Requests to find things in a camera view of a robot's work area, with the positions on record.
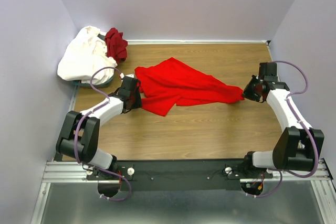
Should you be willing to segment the bright red t-shirt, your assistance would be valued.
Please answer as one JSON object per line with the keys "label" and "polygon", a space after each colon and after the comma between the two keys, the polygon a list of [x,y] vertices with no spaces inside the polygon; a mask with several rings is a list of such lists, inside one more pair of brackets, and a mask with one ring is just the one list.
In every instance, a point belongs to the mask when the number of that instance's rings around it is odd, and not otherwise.
{"label": "bright red t-shirt", "polygon": [[160,116],[166,116],[174,105],[231,104],[244,99],[241,88],[226,85],[173,57],[156,66],[137,67],[134,72],[144,94],[142,108]]}

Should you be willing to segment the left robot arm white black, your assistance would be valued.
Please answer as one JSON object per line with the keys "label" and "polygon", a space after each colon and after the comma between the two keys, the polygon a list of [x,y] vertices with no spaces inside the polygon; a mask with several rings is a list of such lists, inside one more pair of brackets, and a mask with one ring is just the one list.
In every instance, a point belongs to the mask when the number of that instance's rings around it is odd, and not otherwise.
{"label": "left robot arm white black", "polygon": [[104,179],[112,179],[118,170],[117,158],[98,147],[99,130],[113,117],[142,106],[140,84],[134,75],[124,76],[121,87],[105,94],[102,102],[81,112],[69,111],[56,143],[56,152],[78,163],[98,167]]}

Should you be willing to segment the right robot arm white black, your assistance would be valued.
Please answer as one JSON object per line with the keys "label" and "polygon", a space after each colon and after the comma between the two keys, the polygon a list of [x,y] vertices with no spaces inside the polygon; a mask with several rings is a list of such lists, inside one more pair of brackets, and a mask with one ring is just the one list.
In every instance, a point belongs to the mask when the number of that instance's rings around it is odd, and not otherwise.
{"label": "right robot arm white black", "polygon": [[286,83],[279,81],[277,64],[277,61],[260,63],[258,75],[252,76],[243,97],[266,102],[275,113],[282,134],[273,150],[248,152],[241,171],[249,178],[259,174],[260,169],[282,170],[308,178],[317,170],[324,133],[304,119],[292,99],[293,95],[305,93],[307,88],[291,92]]}

